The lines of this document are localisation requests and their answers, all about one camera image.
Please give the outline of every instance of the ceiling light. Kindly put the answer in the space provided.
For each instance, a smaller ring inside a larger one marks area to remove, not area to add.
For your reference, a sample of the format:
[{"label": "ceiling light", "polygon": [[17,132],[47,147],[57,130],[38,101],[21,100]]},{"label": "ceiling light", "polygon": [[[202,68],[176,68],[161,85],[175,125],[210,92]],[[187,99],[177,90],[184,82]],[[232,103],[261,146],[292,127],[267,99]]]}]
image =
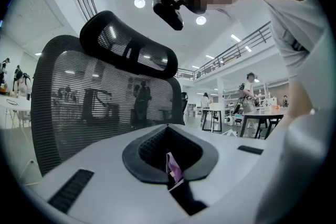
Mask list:
[{"label": "ceiling light", "polygon": [[111,30],[111,34],[113,38],[116,38],[116,32],[114,32],[114,28],[112,26],[110,26],[110,30]]},{"label": "ceiling light", "polygon": [[245,46],[245,49],[247,49],[249,52],[252,52],[252,50],[248,46]]},{"label": "ceiling light", "polygon": [[206,23],[206,18],[204,16],[197,17],[196,23],[198,25],[204,25]]},{"label": "ceiling light", "polygon": [[238,41],[238,42],[241,42],[241,40],[240,40],[239,38],[237,38],[234,34],[232,34],[231,37],[232,37],[234,40],[236,40],[236,41]]},{"label": "ceiling light", "polygon": [[143,8],[146,2],[145,0],[134,0],[134,4],[137,8]]}]

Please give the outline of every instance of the white ceiling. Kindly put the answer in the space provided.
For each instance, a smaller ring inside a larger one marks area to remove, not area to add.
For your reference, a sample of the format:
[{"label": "white ceiling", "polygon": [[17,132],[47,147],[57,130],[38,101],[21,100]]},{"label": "white ceiling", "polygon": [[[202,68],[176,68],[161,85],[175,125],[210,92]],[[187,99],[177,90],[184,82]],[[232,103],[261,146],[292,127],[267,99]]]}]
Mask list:
[{"label": "white ceiling", "polygon": [[[138,9],[134,6],[134,0],[111,0],[110,9],[136,31],[173,49],[180,67],[185,67],[186,63],[191,63],[201,55],[233,23],[226,15],[210,10],[205,14],[207,23],[199,26],[195,22],[197,15],[182,7],[184,28],[182,31],[174,31],[154,13],[151,6],[152,0],[145,1],[145,7]],[[260,7],[260,0],[241,0],[234,6],[227,7],[226,10],[234,20],[244,20]]]},{"label": "white ceiling", "polygon": [[[255,82],[255,86],[262,85],[264,82],[271,83],[288,78],[287,69],[280,54],[275,54],[258,63],[241,68],[235,72],[222,76],[225,90],[238,89],[238,86],[246,82],[246,74],[253,72],[260,81]],[[217,80],[211,80],[205,84],[197,84],[197,88],[208,88],[209,91],[217,89]]]},{"label": "white ceiling", "polygon": [[2,27],[6,36],[35,58],[55,36],[76,36],[54,0],[12,0]]}]

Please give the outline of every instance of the black vent slot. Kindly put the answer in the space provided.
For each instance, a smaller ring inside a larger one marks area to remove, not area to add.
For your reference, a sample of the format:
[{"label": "black vent slot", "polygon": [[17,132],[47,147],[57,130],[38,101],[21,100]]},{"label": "black vent slot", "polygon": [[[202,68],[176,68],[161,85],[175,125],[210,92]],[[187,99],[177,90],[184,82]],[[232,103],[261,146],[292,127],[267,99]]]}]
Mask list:
[{"label": "black vent slot", "polygon": [[49,204],[67,213],[93,174],[94,172],[79,169],[49,200]]}]

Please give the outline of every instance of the pink object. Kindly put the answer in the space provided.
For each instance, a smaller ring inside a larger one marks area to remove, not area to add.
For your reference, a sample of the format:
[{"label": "pink object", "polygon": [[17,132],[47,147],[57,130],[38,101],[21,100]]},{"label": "pink object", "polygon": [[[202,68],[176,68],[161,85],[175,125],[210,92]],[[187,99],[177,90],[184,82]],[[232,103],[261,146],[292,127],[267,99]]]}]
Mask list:
[{"label": "pink object", "polygon": [[170,172],[173,172],[175,184],[177,184],[183,177],[182,170],[180,169],[171,152],[167,153],[166,160],[166,173],[169,174]]}]

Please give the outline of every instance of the mesh chair back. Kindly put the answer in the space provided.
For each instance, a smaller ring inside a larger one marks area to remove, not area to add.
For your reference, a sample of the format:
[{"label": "mesh chair back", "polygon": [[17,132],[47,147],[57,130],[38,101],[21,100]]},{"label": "mesh chair back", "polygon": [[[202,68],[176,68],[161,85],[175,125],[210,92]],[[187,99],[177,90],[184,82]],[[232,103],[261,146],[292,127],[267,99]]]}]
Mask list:
[{"label": "mesh chair back", "polygon": [[[162,123],[183,124],[175,54],[113,23],[119,20],[112,13],[101,15],[84,26],[80,39],[90,36],[87,43],[58,36],[39,58],[31,120],[42,175],[101,139]],[[103,30],[95,33],[97,25]]]}]

